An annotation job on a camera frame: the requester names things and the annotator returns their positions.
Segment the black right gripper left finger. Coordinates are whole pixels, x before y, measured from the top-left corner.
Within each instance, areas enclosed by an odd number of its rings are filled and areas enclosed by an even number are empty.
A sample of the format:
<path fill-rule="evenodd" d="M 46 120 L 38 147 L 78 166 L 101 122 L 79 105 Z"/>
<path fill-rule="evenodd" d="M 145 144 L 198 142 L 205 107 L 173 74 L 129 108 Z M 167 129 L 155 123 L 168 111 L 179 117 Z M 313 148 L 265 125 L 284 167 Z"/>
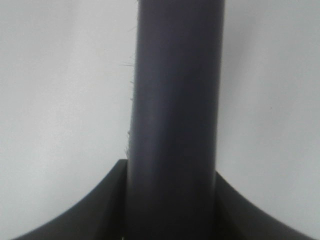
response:
<path fill-rule="evenodd" d="M 123 240 L 125 238 L 126 159 L 83 199 L 20 240 Z"/>

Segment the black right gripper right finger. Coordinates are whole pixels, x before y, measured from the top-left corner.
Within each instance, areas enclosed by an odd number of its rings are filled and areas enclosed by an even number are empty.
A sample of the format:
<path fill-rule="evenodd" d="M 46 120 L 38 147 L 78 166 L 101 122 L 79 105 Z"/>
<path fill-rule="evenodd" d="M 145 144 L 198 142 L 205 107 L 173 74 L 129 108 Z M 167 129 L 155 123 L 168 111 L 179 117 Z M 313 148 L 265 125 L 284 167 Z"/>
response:
<path fill-rule="evenodd" d="M 311 240 L 255 206 L 218 172 L 213 215 L 215 240 Z"/>

